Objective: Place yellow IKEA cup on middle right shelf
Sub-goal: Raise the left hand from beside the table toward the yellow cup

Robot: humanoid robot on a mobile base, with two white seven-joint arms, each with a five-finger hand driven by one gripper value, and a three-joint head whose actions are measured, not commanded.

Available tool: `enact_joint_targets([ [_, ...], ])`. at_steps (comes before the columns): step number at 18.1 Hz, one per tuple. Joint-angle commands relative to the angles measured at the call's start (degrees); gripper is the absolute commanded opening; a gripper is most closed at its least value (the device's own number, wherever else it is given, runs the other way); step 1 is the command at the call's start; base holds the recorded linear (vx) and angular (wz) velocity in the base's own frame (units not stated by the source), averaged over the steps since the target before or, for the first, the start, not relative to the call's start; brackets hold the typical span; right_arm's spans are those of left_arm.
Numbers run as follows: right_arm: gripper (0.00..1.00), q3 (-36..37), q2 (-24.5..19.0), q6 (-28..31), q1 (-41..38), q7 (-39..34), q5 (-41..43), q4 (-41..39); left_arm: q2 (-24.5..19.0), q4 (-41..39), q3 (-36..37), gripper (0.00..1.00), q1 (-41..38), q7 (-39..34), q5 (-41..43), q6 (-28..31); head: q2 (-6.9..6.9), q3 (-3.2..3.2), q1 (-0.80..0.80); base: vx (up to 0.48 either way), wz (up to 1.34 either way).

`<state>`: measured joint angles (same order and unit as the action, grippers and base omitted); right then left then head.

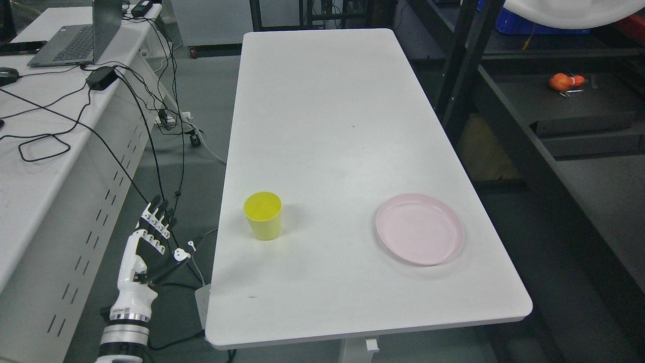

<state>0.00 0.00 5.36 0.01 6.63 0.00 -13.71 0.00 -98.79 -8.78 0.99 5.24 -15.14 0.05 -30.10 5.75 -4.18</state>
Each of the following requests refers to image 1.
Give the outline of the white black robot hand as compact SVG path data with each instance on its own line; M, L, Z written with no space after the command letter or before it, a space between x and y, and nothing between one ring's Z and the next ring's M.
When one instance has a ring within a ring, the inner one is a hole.
M192 258L195 248L170 246L177 219L168 205L168 200L156 195L127 238L117 278L119 296L110 308L109 320L148 322L158 295L153 287Z

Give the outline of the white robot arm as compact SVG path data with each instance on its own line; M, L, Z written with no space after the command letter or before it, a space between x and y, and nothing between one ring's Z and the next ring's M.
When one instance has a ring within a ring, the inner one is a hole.
M97 362L143 362L147 352L148 322L110 320L101 336Z

